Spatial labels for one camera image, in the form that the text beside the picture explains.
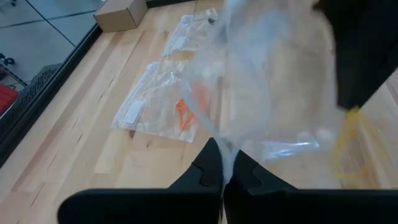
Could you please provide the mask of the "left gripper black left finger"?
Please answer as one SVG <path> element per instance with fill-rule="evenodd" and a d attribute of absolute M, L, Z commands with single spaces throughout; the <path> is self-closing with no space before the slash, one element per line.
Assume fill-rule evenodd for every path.
<path fill-rule="evenodd" d="M 59 223 L 217 223 L 221 154 L 209 138 L 188 169 L 165 189 L 86 189 L 65 199 Z"/>

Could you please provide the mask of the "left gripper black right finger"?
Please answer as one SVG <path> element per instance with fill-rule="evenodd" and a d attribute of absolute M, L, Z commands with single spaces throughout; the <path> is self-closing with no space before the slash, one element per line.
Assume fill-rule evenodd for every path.
<path fill-rule="evenodd" d="M 243 151 L 223 198 L 228 223 L 397 224 L 396 190 L 297 189 Z"/>

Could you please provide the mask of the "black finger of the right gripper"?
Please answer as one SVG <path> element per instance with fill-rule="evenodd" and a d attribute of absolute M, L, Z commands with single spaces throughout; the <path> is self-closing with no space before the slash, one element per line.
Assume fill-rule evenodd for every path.
<path fill-rule="evenodd" d="M 337 104 L 362 107 L 397 68 L 397 0 L 318 0 L 333 29 Z"/>

